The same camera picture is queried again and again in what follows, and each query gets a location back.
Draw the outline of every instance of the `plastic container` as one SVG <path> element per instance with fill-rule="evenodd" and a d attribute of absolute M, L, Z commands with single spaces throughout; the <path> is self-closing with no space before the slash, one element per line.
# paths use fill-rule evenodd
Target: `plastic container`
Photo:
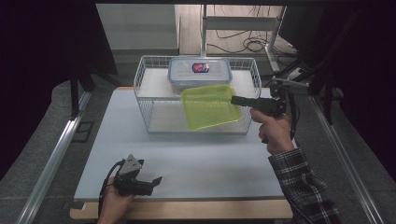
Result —
<path fill-rule="evenodd" d="M 188 88 L 230 84 L 233 75 L 225 59 L 178 57 L 169 63 L 168 80 L 173 92 L 180 95 Z"/>
<path fill-rule="evenodd" d="M 193 130 L 238 121 L 241 109 L 231 104 L 235 95 L 228 84 L 190 88 L 181 95 L 187 126 Z"/>

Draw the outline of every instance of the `label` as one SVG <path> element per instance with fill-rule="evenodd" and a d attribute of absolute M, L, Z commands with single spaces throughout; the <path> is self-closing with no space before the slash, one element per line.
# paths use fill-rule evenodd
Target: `label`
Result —
<path fill-rule="evenodd" d="M 194 73 L 207 73 L 209 71 L 209 64 L 195 63 L 192 65 L 192 72 Z"/>

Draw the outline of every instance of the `white table surface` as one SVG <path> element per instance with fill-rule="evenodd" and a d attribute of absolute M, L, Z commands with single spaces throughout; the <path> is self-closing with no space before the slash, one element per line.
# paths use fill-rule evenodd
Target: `white table surface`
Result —
<path fill-rule="evenodd" d="M 263 89 L 262 96 L 269 97 Z M 238 200 L 283 197 L 270 154 L 252 122 L 247 135 L 148 133 L 133 90 L 115 90 L 78 184 L 75 200 L 97 201 L 110 168 L 133 154 L 137 179 L 162 183 L 138 200 Z"/>

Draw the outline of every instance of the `metal rail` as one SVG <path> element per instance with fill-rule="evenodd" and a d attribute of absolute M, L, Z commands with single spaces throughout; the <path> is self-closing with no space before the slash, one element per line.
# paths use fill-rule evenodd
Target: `metal rail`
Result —
<path fill-rule="evenodd" d="M 58 143 L 53 149 L 49 160 L 44 167 L 41 176 L 35 183 L 35 188 L 32 190 L 25 206 L 23 207 L 20 216 L 15 223 L 32 223 L 35 219 L 38 209 L 46 196 L 46 193 L 50 187 L 53 177 L 55 177 L 58 171 L 59 165 L 64 157 L 72 138 L 74 132 L 77 129 L 79 122 L 81 121 L 82 115 L 84 114 L 84 109 L 91 97 L 91 94 L 84 92 L 79 100 L 79 112 L 75 119 L 69 120 L 64 128 Z"/>
<path fill-rule="evenodd" d="M 358 171 L 355 169 L 355 166 L 349 158 L 347 151 L 345 150 L 340 138 L 337 135 L 337 132 L 332 125 L 329 125 L 323 113 L 321 112 L 322 109 L 318 101 L 318 97 L 309 96 L 309 99 L 311 100 L 311 103 L 318 114 L 319 120 L 332 143 L 332 148 L 334 149 L 335 154 L 341 162 L 346 172 L 346 177 L 348 178 L 352 188 L 355 190 L 361 206 L 366 213 L 366 216 L 370 220 L 370 223 L 384 223 L 378 213 L 378 209 L 376 208 L 375 202 L 369 190 L 366 188 L 363 181 L 361 180 L 361 177 L 359 176 Z"/>

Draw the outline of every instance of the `finger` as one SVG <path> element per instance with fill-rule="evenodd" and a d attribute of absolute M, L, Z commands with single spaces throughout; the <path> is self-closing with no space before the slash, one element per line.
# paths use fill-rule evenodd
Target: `finger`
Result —
<path fill-rule="evenodd" d="M 107 184 L 111 185 L 114 183 L 114 176 L 111 176 L 108 180 L 107 180 Z"/>
<path fill-rule="evenodd" d="M 255 108 L 250 108 L 250 115 L 254 121 L 262 124 L 266 124 L 269 122 L 270 119 L 273 119 L 271 117 L 264 115 L 260 110 Z"/>
<path fill-rule="evenodd" d="M 265 126 L 263 124 L 259 128 L 259 137 L 262 140 L 262 143 L 268 144 L 268 138 L 267 135 L 265 134 Z"/>

